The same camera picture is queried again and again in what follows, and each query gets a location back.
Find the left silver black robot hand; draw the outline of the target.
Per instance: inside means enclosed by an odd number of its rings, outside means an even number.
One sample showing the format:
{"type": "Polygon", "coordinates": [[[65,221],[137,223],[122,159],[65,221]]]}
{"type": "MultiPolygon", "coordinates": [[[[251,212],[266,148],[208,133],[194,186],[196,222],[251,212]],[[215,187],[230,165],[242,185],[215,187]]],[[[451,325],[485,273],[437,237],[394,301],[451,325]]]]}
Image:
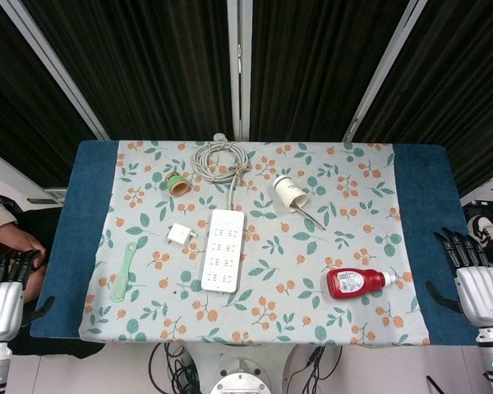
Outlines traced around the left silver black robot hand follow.
{"type": "Polygon", "coordinates": [[[0,341],[14,337],[21,327],[42,318],[52,308],[55,298],[50,296],[41,308],[23,314],[24,292],[38,250],[0,253],[0,341]]]}

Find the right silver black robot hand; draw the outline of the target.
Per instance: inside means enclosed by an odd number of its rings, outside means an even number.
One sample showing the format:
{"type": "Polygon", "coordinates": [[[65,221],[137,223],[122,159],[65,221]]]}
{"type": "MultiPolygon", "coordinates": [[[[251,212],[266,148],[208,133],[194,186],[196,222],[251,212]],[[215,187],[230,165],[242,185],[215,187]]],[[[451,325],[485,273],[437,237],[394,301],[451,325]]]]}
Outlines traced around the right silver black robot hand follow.
{"type": "Polygon", "coordinates": [[[481,245],[444,227],[434,237],[445,252],[458,299],[443,297],[436,286],[427,281],[426,289],[439,305],[461,313],[476,328],[493,328],[493,267],[481,245]]]}

